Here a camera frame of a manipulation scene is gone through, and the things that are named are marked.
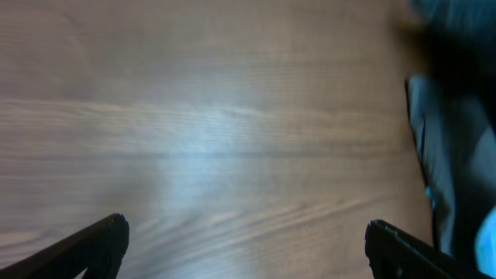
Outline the light blue denim jeans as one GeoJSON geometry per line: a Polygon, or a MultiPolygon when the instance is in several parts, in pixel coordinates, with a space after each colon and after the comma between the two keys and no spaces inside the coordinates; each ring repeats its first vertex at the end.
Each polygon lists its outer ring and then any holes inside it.
{"type": "Polygon", "coordinates": [[[495,274],[495,3],[413,0],[430,72],[407,82],[408,118],[438,248],[495,274]]]}

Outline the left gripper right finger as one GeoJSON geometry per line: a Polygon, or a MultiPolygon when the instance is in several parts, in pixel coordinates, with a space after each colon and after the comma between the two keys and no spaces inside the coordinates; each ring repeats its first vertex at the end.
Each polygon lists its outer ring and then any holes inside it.
{"type": "Polygon", "coordinates": [[[380,219],[367,225],[365,254],[374,279],[490,279],[380,219]]]}

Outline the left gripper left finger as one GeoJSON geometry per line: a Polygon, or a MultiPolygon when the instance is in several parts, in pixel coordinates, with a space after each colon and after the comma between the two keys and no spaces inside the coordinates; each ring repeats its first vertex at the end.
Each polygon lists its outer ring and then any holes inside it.
{"type": "Polygon", "coordinates": [[[100,221],[1,269],[4,279],[116,279],[129,246],[129,223],[121,214],[100,221]]]}

